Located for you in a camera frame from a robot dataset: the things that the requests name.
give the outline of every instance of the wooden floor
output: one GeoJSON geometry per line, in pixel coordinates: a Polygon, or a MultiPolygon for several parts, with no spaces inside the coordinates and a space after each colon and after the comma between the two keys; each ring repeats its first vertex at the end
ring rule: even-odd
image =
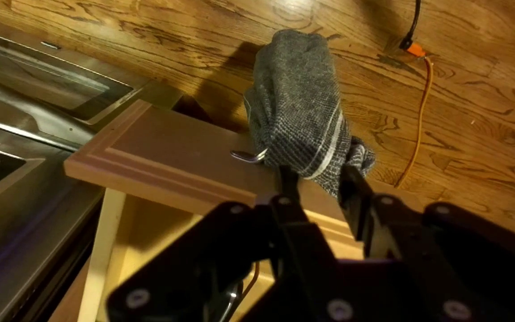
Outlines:
{"type": "Polygon", "coordinates": [[[416,170],[425,63],[398,49],[412,0],[0,0],[0,22],[187,92],[246,129],[260,47],[292,27],[328,38],[351,131],[378,154],[371,185],[423,208],[451,201],[515,231],[515,2],[425,0],[437,63],[416,170]]]}

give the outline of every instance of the wood grain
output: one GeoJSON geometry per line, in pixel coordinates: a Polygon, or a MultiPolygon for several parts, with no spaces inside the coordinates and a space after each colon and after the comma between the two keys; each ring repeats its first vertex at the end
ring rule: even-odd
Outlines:
{"type": "Polygon", "coordinates": [[[405,0],[0,0],[22,27],[192,95],[246,131],[244,92],[280,29],[328,38],[351,131],[378,154],[371,185],[410,206],[451,201],[515,231],[515,2],[425,0],[417,40],[437,63],[425,147],[403,188],[425,63],[398,43],[405,0]]]}

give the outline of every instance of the orange cord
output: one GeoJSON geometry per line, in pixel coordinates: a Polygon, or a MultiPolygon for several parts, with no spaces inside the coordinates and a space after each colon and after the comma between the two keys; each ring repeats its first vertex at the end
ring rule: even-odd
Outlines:
{"type": "Polygon", "coordinates": [[[405,172],[401,174],[401,179],[398,183],[398,188],[405,183],[405,179],[408,178],[408,174],[412,172],[412,169],[416,167],[416,161],[417,161],[417,156],[419,156],[419,151],[421,151],[421,142],[423,142],[423,124],[425,124],[425,108],[426,108],[426,102],[430,99],[430,93],[432,93],[432,88],[433,88],[433,79],[435,79],[435,65],[430,58],[426,58],[423,47],[419,47],[414,54],[412,49],[408,49],[410,54],[414,56],[419,56],[426,61],[426,67],[428,67],[428,83],[426,83],[426,90],[423,93],[423,101],[421,101],[421,110],[419,110],[419,129],[417,129],[417,142],[416,142],[416,151],[414,151],[414,156],[408,163],[408,167],[405,169],[405,172]]]}

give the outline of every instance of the orange extension cord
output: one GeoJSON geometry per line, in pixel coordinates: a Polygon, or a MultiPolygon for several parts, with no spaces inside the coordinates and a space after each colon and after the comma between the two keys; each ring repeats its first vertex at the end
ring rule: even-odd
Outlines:
{"type": "Polygon", "coordinates": [[[433,79],[435,79],[435,65],[430,58],[426,58],[426,52],[423,47],[419,47],[417,43],[414,43],[407,52],[423,58],[426,61],[426,68],[428,68],[428,81],[426,81],[426,90],[423,93],[421,99],[421,108],[419,108],[419,126],[417,126],[417,142],[416,142],[416,151],[414,156],[410,160],[410,163],[407,165],[405,172],[401,174],[399,181],[398,181],[398,188],[405,183],[405,179],[408,178],[408,174],[412,172],[412,169],[416,167],[416,161],[419,158],[421,152],[421,145],[423,145],[423,124],[425,124],[425,108],[426,102],[430,99],[432,88],[433,88],[433,79]]]}

